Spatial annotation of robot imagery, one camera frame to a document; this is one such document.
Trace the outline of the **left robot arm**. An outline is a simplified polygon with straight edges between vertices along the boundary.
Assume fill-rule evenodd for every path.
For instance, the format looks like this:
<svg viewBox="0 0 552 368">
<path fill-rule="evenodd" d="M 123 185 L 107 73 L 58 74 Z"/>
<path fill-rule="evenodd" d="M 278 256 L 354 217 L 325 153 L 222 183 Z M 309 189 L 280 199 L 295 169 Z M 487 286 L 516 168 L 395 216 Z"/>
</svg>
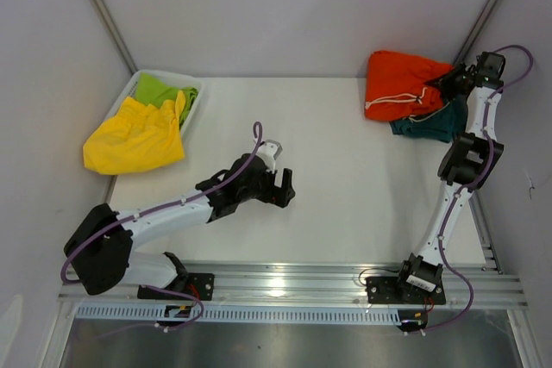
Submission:
<svg viewBox="0 0 552 368">
<path fill-rule="evenodd" d="M 244 154 L 196 184 L 183 196 L 147 209 L 114 210 L 107 203 L 92 208 L 65 244 L 66 265 L 90 296 L 118 284 L 141 285 L 165 297 L 181 297 L 188 273 L 173 253 L 141 253 L 139 247 L 173 232 L 205 225 L 234 214 L 256 200 L 285 208 L 295 197 L 293 172 L 278 171 L 259 155 Z"/>
</svg>

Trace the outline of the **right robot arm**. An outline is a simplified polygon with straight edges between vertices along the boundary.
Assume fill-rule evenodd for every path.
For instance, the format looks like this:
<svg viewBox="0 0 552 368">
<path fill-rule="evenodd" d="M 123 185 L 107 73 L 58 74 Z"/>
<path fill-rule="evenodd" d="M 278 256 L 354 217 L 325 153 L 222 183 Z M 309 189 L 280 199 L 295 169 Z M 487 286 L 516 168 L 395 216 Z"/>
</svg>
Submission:
<svg viewBox="0 0 552 368">
<path fill-rule="evenodd" d="M 467 126 L 455 138 L 439 166 L 438 177 L 442 183 L 425 243 L 403 262 L 393 282 L 400 303 L 444 303 L 440 296 L 442 272 L 449 267 L 446 259 L 449 239 L 460 213 L 504 151 L 494 131 L 504 69 L 503 55 L 483 52 L 474 65 L 458 65 L 429 82 L 450 97 L 466 98 Z"/>
</svg>

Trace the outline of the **orange shorts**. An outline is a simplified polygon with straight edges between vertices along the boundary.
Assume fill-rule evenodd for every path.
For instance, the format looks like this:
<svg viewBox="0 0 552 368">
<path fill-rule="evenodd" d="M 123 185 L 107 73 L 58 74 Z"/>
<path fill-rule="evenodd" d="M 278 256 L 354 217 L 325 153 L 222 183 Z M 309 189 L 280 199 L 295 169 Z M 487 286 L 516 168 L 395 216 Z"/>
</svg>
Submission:
<svg viewBox="0 0 552 368">
<path fill-rule="evenodd" d="M 444 106 L 441 92 L 424 83 L 453 69 L 422 56 L 380 50 L 367 62 L 365 102 L 401 93 L 419 95 L 427 87 L 422 103 L 382 103 L 364 109 L 365 117 L 377 122 L 393 122 L 410 116 L 427 115 Z"/>
</svg>

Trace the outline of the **teal green shorts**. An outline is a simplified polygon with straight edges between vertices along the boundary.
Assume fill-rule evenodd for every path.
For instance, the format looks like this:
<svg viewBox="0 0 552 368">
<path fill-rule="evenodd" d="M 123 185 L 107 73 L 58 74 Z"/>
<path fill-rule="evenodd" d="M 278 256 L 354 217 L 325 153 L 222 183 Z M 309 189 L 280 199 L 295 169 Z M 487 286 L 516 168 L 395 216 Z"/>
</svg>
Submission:
<svg viewBox="0 0 552 368">
<path fill-rule="evenodd" d="M 431 114 L 390 122 L 390 128 L 394 135 L 450 143 L 465 131 L 467 115 L 466 102 L 454 100 Z"/>
</svg>

